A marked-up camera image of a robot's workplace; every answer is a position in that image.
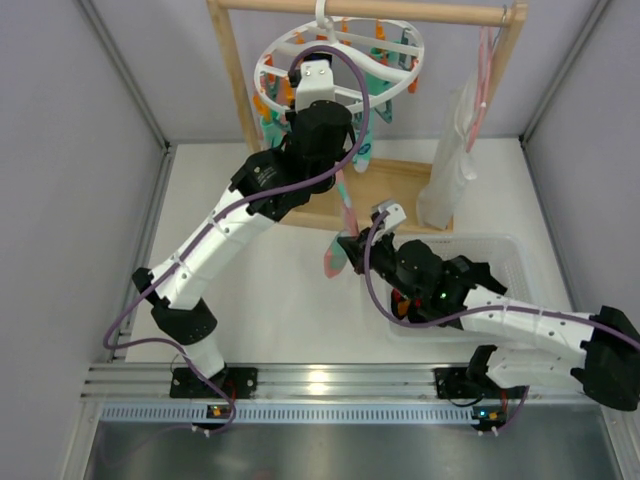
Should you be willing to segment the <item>pink teal sock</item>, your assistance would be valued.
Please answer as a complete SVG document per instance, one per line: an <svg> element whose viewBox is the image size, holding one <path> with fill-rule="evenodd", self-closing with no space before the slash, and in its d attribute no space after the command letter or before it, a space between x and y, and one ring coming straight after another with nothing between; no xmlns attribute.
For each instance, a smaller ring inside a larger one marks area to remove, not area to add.
<svg viewBox="0 0 640 480"><path fill-rule="evenodd" d="M328 279L332 279L339 275L348 261L347 254L340 246L338 239L346 236L357 237L359 235L357 215L355 209L353 208L353 202L348 192L344 172L342 170L338 171L335 175L335 178L335 187L341 200L341 219L343 222L343 228L334 237L324 254L324 275Z"/></svg>

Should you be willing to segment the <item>mint green sock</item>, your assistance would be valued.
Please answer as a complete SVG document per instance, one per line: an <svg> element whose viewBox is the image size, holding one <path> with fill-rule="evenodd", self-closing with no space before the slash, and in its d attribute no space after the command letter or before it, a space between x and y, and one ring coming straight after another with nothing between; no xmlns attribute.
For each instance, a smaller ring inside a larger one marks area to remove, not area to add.
<svg viewBox="0 0 640 480"><path fill-rule="evenodd" d="M386 92L391 83L386 80L382 80L369 73L365 74L366 85L370 95L379 95ZM379 117L382 121L390 124L393 120L393 106L391 100L386 100L384 104L370 109L370 115L368 119L368 125L366 134L362 145L360 146L358 153L353 157L354 169L358 173L364 173L371 161L374 143L374 125L375 119Z"/></svg>
<svg viewBox="0 0 640 480"><path fill-rule="evenodd" d="M289 122L281 120L279 117L272 117L270 120L262 117L260 119L260 127L265 149L278 147L282 143L284 136L291 130Z"/></svg>

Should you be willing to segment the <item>white round clip hanger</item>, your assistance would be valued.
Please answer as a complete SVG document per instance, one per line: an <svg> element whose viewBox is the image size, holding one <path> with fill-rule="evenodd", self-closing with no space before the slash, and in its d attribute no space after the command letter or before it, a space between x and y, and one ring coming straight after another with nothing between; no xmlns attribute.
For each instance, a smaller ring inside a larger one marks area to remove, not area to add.
<svg viewBox="0 0 640 480"><path fill-rule="evenodd" d="M389 81L391 87L379 95L369 95L370 109L413 93L418 84L425 57L421 33L402 20L331 15L325 1L314 3L314 19L289 30L265 48L253 73L254 99L259 108L283 114L294 108L295 88L300 80L289 75L291 62L312 46L329 46L359 68L365 80L369 73ZM307 53L296 64L326 59L334 76L335 100L346 105L356 119L362 117L362 89L347 78L347 66L331 52Z"/></svg>

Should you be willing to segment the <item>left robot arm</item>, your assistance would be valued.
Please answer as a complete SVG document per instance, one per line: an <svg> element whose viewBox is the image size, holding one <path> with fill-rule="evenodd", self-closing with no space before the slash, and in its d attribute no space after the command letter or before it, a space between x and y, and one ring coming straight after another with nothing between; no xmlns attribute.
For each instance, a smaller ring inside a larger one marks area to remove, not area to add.
<svg viewBox="0 0 640 480"><path fill-rule="evenodd" d="M280 145L246 159L207 219L169 259L132 275L156 326L200 377L215 385L221 384L226 363L204 291L254 238L312 196L329 191L347 154L345 143L356 139L351 113L335 101L316 100L292 120Z"/></svg>

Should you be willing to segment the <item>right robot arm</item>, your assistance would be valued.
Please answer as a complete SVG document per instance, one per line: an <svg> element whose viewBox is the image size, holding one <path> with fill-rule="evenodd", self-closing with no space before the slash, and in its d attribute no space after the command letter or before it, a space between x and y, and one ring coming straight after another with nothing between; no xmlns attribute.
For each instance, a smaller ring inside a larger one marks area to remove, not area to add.
<svg viewBox="0 0 640 480"><path fill-rule="evenodd" d="M356 273L392 289L381 313L403 330L449 327L487 335L466 376L484 389L539 386L576 390L619 411L639 406L639 332L626 314L559 312L514 300L485 262L444 260L421 240L400 247L391 233L342 236Z"/></svg>

